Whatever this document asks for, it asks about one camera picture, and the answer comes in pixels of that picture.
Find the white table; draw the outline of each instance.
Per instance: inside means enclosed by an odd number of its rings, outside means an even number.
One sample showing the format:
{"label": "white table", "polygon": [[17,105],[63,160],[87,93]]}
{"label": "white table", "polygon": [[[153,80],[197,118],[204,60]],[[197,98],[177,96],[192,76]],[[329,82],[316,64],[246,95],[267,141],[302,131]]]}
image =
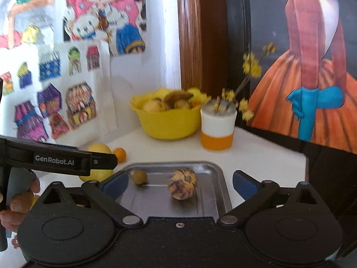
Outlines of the white table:
{"label": "white table", "polygon": [[[158,141],[148,137],[142,129],[107,143],[113,150],[122,147],[126,150],[127,161],[115,171],[131,163],[162,161],[210,161],[221,167],[226,179],[233,207],[243,199],[234,190],[232,177],[240,169],[258,181],[271,179],[280,186],[294,187],[305,180],[307,160],[304,154],[280,147],[243,129],[236,128],[231,149],[211,152],[204,149],[199,141],[199,133],[177,141]],[[37,172],[42,191],[53,181],[62,181],[66,187],[80,186],[77,176]],[[0,253],[0,268],[19,268],[25,260],[19,249],[10,244],[7,251]]]}

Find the tray rim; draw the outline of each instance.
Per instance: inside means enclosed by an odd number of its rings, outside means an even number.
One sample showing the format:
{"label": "tray rim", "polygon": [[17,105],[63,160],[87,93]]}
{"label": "tray rim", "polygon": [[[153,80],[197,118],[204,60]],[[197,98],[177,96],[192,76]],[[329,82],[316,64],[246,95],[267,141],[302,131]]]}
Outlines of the tray rim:
{"label": "tray rim", "polygon": [[116,173],[114,173],[112,176],[110,176],[109,178],[107,178],[106,180],[104,180],[103,182],[101,182],[101,186],[104,187],[104,185],[109,182],[110,180],[112,180],[114,177],[119,176],[120,174],[127,172],[128,169],[131,169],[137,165],[180,165],[180,164],[205,164],[208,166],[211,166],[212,168],[214,168],[217,171],[217,175],[218,175],[218,180],[220,182],[220,186],[222,189],[222,197],[223,197],[223,203],[224,203],[224,208],[226,209],[225,213],[228,213],[229,211],[231,211],[233,209],[232,207],[232,202],[231,202],[231,198],[229,196],[229,192],[228,192],[228,187],[226,184],[226,179],[224,178],[224,173],[222,168],[220,168],[217,164],[210,162],[210,161],[206,161],[206,160],[198,160],[198,161],[165,161],[165,162],[137,162],[137,163],[131,163],[123,168],[121,168],[119,171],[117,171]]}

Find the screw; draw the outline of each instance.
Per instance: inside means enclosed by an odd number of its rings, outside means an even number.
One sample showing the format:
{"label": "screw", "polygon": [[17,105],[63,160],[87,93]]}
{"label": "screw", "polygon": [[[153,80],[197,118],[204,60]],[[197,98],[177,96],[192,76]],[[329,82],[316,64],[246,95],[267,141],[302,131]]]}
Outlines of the screw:
{"label": "screw", "polygon": [[238,222],[238,219],[235,216],[223,216],[223,217],[221,217],[221,223],[223,223],[225,225],[234,225],[237,222]]}
{"label": "screw", "polygon": [[125,216],[123,218],[123,223],[126,225],[136,225],[140,222],[140,218],[138,216]]}
{"label": "screw", "polygon": [[184,226],[185,226],[184,223],[177,223],[177,224],[176,224],[176,227],[177,227],[177,228],[183,228]]}

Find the drawing of orange table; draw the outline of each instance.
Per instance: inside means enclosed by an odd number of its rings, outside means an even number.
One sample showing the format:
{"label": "drawing of orange table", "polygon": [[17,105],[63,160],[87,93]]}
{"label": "drawing of orange table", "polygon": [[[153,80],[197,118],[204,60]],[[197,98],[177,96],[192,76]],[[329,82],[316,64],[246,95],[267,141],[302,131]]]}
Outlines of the drawing of orange table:
{"label": "drawing of orange table", "polygon": [[12,49],[15,45],[15,16],[17,14],[30,11],[35,8],[53,5],[55,0],[30,0],[25,3],[15,3],[8,13],[8,48]]}

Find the cup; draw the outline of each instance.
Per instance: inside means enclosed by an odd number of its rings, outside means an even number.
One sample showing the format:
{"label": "cup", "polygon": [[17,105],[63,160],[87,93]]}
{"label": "cup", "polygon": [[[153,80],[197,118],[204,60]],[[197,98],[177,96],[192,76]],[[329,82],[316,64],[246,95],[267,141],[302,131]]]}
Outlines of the cup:
{"label": "cup", "polygon": [[[216,100],[212,100],[201,108],[201,144],[208,150],[221,151],[232,146],[237,110],[232,104],[227,112],[215,113],[215,102]],[[227,101],[221,102],[221,106],[225,107],[227,104]]]}

